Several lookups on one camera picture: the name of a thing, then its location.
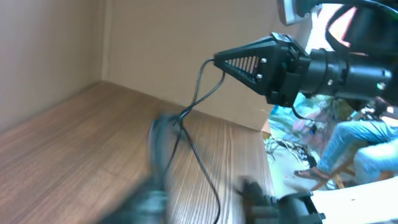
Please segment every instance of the person's leg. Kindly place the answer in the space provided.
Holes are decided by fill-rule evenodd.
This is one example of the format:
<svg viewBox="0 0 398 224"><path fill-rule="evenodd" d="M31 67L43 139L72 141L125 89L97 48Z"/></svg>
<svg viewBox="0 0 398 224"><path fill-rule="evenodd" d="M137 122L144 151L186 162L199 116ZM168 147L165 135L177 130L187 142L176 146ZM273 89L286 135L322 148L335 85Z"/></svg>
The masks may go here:
<svg viewBox="0 0 398 224"><path fill-rule="evenodd" d="M351 146L361 142L383 143L391 138L390 127L378 121L348 121L336 126L329 143L319 160L317 168L325 174L331 173L331 168Z"/></svg>
<svg viewBox="0 0 398 224"><path fill-rule="evenodd" d="M383 171L398 171L398 139L360 149L354 166L357 184L377 181Z"/></svg>

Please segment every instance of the person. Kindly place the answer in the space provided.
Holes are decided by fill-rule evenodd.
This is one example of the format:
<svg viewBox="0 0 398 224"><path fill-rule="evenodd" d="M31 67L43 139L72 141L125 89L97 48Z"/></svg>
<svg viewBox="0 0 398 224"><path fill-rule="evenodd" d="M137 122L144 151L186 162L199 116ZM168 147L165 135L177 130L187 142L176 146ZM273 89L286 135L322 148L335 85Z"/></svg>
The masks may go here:
<svg viewBox="0 0 398 224"><path fill-rule="evenodd" d="M390 106L387 111L395 114L397 108ZM381 119L337 124L317 166L296 170L294 174L306 179L327 180L345 149L360 142L371 144L360 148L354 156L357 184L375 182L383 171L398 172L398 120L387 116Z"/></svg>

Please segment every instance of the black cylinder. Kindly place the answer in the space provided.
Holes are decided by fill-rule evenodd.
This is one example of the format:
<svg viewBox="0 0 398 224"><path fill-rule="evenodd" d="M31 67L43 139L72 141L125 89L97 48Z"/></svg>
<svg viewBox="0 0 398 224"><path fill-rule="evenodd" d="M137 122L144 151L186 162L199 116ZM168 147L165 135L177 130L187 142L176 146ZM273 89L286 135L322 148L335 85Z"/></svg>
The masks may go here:
<svg viewBox="0 0 398 224"><path fill-rule="evenodd" d="M392 85L391 65L365 55L313 50L302 93L370 100Z"/></svg>

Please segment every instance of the wooden tabletop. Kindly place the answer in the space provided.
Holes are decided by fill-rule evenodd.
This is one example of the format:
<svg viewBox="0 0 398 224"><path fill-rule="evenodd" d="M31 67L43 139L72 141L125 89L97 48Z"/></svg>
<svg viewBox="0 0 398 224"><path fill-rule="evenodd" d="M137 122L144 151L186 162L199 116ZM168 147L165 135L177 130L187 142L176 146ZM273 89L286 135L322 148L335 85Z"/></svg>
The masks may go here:
<svg viewBox="0 0 398 224"><path fill-rule="evenodd" d="M89 223L148 174L147 132L160 112L180 107L101 82L0 135L0 223ZM219 223L242 223L241 175L273 194L260 132L193 111L186 127L221 200ZM211 223L216 203L188 144L169 184L174 223Z"/></svg>

